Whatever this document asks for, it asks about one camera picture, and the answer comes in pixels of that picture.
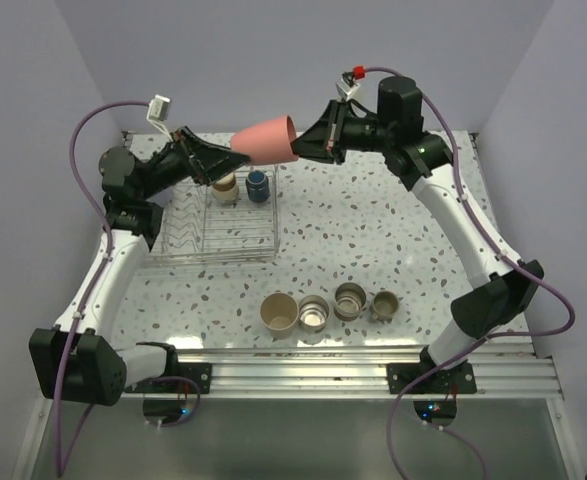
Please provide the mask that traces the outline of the dark blue ceramic mug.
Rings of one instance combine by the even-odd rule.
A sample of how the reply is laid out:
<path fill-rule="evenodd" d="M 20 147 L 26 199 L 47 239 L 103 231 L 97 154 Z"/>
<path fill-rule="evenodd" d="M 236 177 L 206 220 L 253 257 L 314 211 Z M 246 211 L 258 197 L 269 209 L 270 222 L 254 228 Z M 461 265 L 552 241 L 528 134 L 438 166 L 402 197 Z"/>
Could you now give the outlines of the dark blue ceramic mug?
<path fill-rule="evenodd" d="M 245 180 L 248 198 L 253 203 L 264 203 L 270 197 L 268 176 L 261 170 L 250 171 Z"/>

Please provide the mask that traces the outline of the pink plastic cup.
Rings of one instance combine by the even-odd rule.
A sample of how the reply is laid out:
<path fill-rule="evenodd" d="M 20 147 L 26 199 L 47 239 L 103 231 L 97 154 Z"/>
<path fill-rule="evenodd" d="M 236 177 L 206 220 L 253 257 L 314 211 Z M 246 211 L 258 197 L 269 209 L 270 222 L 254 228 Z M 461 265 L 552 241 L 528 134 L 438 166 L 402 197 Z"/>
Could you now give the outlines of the pink plastic cup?
<path fill-rule="evenodd" d="M 230 148 L 247 155 L 252 165 L 275 165 L 298 160 L 292 142 L 297 138 L 292 119 L 280 116 L 246 128 L 231 137 Z"/>

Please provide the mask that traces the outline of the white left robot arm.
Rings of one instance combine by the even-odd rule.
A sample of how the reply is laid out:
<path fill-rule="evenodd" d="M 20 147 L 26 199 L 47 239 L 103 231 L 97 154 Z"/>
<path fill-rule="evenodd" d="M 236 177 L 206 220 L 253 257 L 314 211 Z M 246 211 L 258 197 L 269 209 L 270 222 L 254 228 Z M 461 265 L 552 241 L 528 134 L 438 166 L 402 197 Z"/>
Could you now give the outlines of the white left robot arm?
<path fill-rule="evenodd" d="M 174 347 L 141 342 L 117 351 L 108 341 L 128 286 L 160 233 L 163 209 L 151 199 L 187 179 L 209 186 L 249 162 L 249 156 L 204 141 L 186 127 L 147 162 L 121 146 L 101 156 L 106 227 L 96 256 L 53 327 L 36 329 L 29 340 L 46 398 L 112 406 L 139 382 L 162 393 L 178 386 Z"/>

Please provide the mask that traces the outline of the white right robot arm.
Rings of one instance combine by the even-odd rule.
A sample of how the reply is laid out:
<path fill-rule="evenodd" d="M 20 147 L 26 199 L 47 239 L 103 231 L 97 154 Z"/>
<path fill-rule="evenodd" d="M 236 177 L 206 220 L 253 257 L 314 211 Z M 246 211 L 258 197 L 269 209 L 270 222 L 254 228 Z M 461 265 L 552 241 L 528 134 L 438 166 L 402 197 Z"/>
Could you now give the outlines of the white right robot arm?
<path fill-rule="evenodd" d="M 423 94 L 416 82 L 392 74 L 378 83 L 377 107 L 356 110 L 362 74 L 351 71 L 337 83 L 338 99 L 291 143 L 300 157 L 342 164 L 349 151 L 379 153 L 387 169 L 431 213 L 462 262 L 471 291 L 455 299 L 452 319 L 421 355 L 418 379 L 441 392 L 471 346 L 510 323 L 529 306 L 544 271 L 522 261 L 482 214 L 470 215 L 476 201 L 461 179 L 451 141 L 424 128 Z"/>

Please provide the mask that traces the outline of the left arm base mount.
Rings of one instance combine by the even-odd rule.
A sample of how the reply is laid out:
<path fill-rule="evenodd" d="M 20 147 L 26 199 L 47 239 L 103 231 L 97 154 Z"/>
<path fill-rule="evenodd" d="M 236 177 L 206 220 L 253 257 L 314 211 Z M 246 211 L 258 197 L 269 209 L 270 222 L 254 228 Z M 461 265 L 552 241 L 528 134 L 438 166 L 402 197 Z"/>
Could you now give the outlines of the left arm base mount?
<path fill-rule="evenodd" d="M 213 365 L 209 362 L 180 362 L 171 376 L 180 376 L 193 381 L 202 395 L 210 393 Z M 136 394 L 194 394 L 195 388 L 182 381 L 144 380 L 127 387 L 125 393 Z"/>

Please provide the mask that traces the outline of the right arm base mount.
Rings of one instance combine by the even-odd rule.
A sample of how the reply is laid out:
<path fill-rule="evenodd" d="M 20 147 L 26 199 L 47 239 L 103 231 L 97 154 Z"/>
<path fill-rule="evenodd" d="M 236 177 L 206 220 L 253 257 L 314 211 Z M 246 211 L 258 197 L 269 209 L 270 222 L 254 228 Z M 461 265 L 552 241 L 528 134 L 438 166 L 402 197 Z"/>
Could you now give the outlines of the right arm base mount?
<path fill-rule="evenodd" d="M 427 376 L 434 366 L 427 361 L 417 363 L 389 363 L 386 379 L 391 394 L 445 395 L 476 394 L 478 387 L 472 365 L 468 361 L 450 368 L 437 370 Z"/>

